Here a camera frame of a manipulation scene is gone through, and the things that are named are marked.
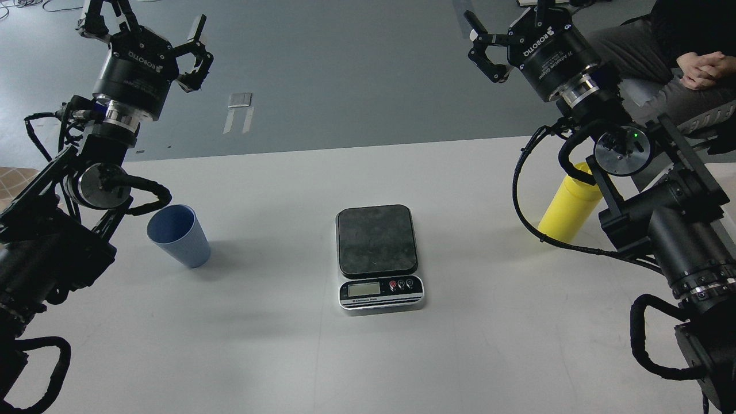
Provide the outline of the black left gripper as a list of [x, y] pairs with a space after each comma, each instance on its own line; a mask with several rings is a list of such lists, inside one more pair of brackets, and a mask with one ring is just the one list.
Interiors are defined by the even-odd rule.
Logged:
[[[118, 18], [120, 32], [110, 34], [102, 15], [109, 3]], [[140, 29], [129, 1], [84, 1], [76, 32], [85, 39], [110, 43], [110, 52], [95, 82], [93, 96], [100, 102], [118, 101], [157, 121], [174, 79], [187, 93], [199, 91], [214, 61], [201, 39], [206, 15], [195, 17], [186, 42], [173, 45], [149, 29]], [[179, 74], [176, 58], [194, 57], [191, 71]]]

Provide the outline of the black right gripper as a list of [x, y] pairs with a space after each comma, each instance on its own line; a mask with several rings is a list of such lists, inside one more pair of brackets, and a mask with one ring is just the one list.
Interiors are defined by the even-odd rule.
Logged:
[[[572, 7], [586, 8], [592, 1], [566, 1]], [[508, 29], [523, 42], [508, 47], [508, 63], [520, 69], [532, 89], [545, 102], [559, 98], [568, 82], [601, 64], [601, 58], [573, 25], [572, 15], [557, 1], [536, 1]], [[495, 35], [489, 34], [475, 13], [466, 10], [463, 17], [470, 24], [471, 49], [468, 58], [491, 82], [507, 81], [510, 69], [494, 63], [487, 55]]]

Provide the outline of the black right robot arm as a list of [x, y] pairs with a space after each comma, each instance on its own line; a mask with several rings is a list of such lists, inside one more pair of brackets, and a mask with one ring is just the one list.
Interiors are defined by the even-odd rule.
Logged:
[[[517, 68], [562, 117], [541, 126], [521, 154], [512, 202], [541, 242], [609, 256], [665, 276], [672, 305], [641, 294], [631, 306], [630, 344], [639, 365], [662, 379], [693, 380], [703, 411], [734, 412], [734, 257], [712, 224], [729, 198], [676, 128], [661, 115], [641, 126], [625, 110], [617, 68], [605, 63], [573, 26], [572, 13], [552, 1], [527, 7], [505, 34], [491, 34], [473, 11], [468, 57], [492, 82]], [[568, 178], [597, 190], [607, 209], [600, 226], [613, 251], [574, 246], [526, 220], [518, 180], [535, 147], [563, 138], [558, 160]]]

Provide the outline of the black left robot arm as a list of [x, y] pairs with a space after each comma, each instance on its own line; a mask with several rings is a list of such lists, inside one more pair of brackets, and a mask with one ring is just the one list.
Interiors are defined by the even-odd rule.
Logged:
[[[173, 199], [163, 185], [129, 175], [122, 163], [136, 146], [140, 123], [157, 121], [173, 83], [185, 92], [202, 86], [213, 63], [197, 16], [186, 42], [172, 45], [139, 24], [127, 1], [87, 1], [77, 32], [108, 46], [90, 98], [73, 96], [52, 113], [25, 118], [26, 131], [47, 166], [2, 211], [2, 412], [43, 413], [58, 398], [71, 362], [60, 336], [25, 339], [27, 325], [48, 304], [91, 286], [116, 257], [110, 240], [126, 215], [163, 209]], [[7, 394], [29, 361], [29, 351], [57, 348], [59, 358], [39, 401], [15, 407]]]

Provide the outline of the person's clasped hands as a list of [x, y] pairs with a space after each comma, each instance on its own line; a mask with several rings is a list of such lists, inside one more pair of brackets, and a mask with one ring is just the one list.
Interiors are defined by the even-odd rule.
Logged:
[[676, 58], [676, 63], [683, 71], [681, 84], [692, 91], [715, 87], [732, 78], [735, 71], [735, 57], [720, 51], [706, 55], [688, 52]]

